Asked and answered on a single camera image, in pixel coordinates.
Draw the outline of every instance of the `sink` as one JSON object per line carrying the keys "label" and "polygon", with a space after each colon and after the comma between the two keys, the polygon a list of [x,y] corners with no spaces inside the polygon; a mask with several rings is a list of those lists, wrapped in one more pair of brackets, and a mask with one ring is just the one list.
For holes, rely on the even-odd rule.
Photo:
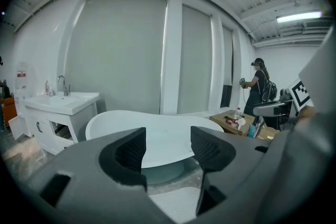
{"label": "sink", "polygon": [[97,92],[71,92],[70,96],[64,96],[63,92],[56,95],[38,95],[24,100],[24,104],[34,109],[40,109],[64,115],[75,115],[82,109],[98,101]]}

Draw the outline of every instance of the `white freestanding bathtub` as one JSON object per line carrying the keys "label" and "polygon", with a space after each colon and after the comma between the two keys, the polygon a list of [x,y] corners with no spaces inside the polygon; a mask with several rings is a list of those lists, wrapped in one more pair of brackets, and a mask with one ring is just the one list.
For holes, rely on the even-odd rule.
{"label": "white freestanding bathtub", "polygon": [[142,168],[149,168],[194,156],[190,142],[191,126],[224,132],[217,123],[195,116],[113,110],[98,114],[90,120],[86,127],[86,139],[146,127],[146,153],[143,156]]}

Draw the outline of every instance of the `faucet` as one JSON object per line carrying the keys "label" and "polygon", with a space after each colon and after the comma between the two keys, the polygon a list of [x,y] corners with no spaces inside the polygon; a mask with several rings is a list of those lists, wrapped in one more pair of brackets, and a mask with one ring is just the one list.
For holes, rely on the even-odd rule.
{"label": "faucet", "polygon": [[69,90],[68,90],[67,87],[65,86],[65,77],[62,75],[58,76],[57,82],[59,82],[60,78],[63,78],[63,94],[64,96],[68,96],[70,92],[70,85],[69,85]]}

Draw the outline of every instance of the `white sink vanity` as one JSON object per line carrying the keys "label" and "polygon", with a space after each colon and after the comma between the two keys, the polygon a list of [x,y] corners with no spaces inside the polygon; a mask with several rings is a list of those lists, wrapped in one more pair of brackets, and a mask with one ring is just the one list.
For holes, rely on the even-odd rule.
{"label": "white sink vanity", "polygon": [[38,95],[24,100],[26,122],[39,146],[54,155],[85,141],[88,122],[97,115],[99,93],[71,92]]}

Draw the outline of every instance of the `fluorescent light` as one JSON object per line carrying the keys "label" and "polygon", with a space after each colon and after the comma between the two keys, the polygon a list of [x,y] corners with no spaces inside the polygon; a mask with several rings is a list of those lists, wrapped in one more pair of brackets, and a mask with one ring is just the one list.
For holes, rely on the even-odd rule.
{"label": "fluorescent light", "polygon": [[277,17],[277,21],[279,24],[290,22],[292,20],[303,20],[303,19],[313,19],[313,18],[320,18],[322,17],[322,12],[306,12],[288,16],[280,16]]}

